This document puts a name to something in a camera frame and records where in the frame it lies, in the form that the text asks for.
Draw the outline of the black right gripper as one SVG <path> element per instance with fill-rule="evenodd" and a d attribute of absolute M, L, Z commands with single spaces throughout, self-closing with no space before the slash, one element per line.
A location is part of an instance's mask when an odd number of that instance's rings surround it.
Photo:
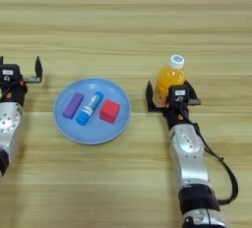
<path fill-rule="evenodd" d="M 188 81 L 185 81 L 184 84 L 189 87 L 189 97 L 190 100 L 185 102 L 174 102 L 169 104 L 167 107 L 156 107 L 153 101 L 154 91 L 153 86 L 150 81 L 147 83 L 146 88 L 146 100 L 147 106 L 150 112 L 161 113 L 162 116 L 166 119 L 168 128 L 171 130 L 176 125 L 181 124 L 190 124 L 192 121 L 189 118 L 189 106 L 197 106 L 201 104 L 201 100 L 198 99 L 195 89 L 191 86 Z"/>

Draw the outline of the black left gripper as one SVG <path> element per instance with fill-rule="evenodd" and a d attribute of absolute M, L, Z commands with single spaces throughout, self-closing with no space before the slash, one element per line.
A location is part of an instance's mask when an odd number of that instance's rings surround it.
<path fill-rule="evenodd" d="M 0 56 L 0 65 L 3 64 L 3 56 Z M 20 78 L 14 83 L 0 82 L 0 103 L 15 102 L 23 105 L 25 103 L 25 96 L 28 92 L 28 84 L 39 84 L 42 78 L 42 65 L 39 56 L 35 60 L 36 77 Z"/>

